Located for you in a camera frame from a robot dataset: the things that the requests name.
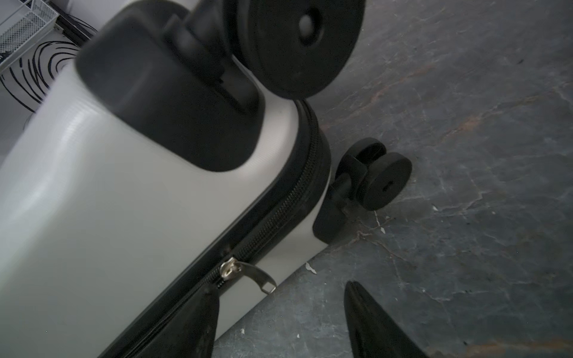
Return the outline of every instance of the white suitcase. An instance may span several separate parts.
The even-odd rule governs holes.
[[[411,166],[371,140],[327,193],[328,143],[297,99],[339,73],[364,2],[299,3],[136,2],[60,74],[0,170],[2,357],[169,356],[181,340],[146,349],[213,285],[218,337],[326,247],[344,198],[397,195]],[[281,21],[301,15],[314,28],[292,45]]]

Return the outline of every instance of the zipper pull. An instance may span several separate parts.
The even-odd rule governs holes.
[[[239,261],[234,257],[231,257],[221,265],[219,274],[221,274],[221,278],[225,281],[247,276],[256,282],[261,291],[266,294],[271,294],[277,289],[277,283],[268,273],[250,263]]]

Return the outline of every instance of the stone floor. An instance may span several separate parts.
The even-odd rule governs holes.
[[[352,357],[348,280],[430,357],[573,355],[573,2],[368,1],[310,102],[335,163],[377,137],[412,178],[377,213],[347,207],[316,274],[295,272],[214,357]]]

